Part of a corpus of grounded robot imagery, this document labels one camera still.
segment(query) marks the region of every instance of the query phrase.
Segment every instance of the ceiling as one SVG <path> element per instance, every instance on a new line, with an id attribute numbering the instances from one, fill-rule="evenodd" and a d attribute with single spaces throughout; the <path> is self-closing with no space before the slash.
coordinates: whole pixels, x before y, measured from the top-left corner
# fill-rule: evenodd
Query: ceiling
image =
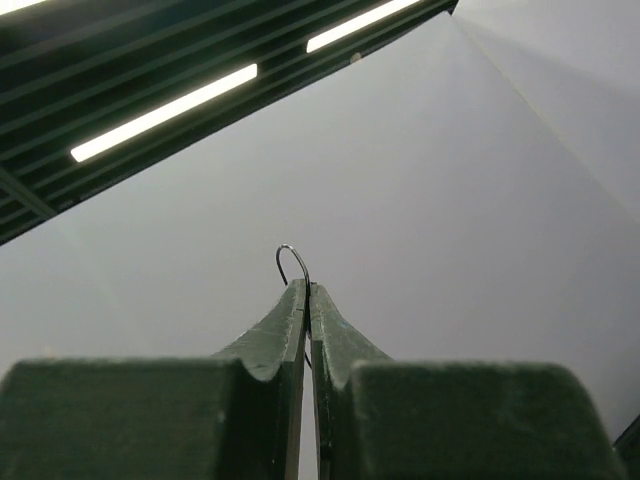
<path id="1" fill-rule="evenodd" d="M 0 245 L 384 46 L 457 0 L 422 0 L 320 51 L 376 0 L 54 0 L 0 16 Z M 83 163 L 71 148 L 257 63 L 256 80 Z"/>

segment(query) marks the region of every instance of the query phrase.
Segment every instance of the linear light fixture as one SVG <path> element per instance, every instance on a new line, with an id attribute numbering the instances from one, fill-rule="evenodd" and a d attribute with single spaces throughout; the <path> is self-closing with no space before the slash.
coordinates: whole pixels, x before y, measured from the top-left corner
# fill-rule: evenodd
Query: linear light fixture
<path id="1" fill-rule="evenodd" d="M 73 148 L 71 156 L 77 162 L 83 162 L 257 76 L 258 65 L 254 63 Z"/>
<path id="2" fill-rule="evenodd" d="M 0 15 L 15 12 L 21 8 L 27 8 L 36 3 L 42 3 L 46 0 L 0 0 Z"/>
<path id="3" fill-rule="evenodd" d="M 314 52 L 319 48 L 324 47 L 336 40 L 346 37 L 361 28 L 367 27 L 372 23 L 382 20 L 389 15 L 393 15 L 400 10 L 403 10 L 414 3 L 418 3 L 422 0 L 391 0 L 390 2 L 380 5 L 379 7 L 369 10 L 362 15 L 358 15 L 345 23 L 338 25 L 320 35 L 313 37 L 307 42 L 307 53 Z"/>

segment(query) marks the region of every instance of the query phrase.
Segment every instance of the wall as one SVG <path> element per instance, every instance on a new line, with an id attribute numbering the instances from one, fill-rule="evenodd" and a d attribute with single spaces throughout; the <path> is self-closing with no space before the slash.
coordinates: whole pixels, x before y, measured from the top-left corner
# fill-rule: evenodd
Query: wall
<path id="1" fill-rule="evenodd" d="M 615 436 L 640 406 L 639 241 L 444 14 L 0 249 L 0 369 L 216 351 L 282 292 L 288 242 L 390 355 L 563 363 Z"/>

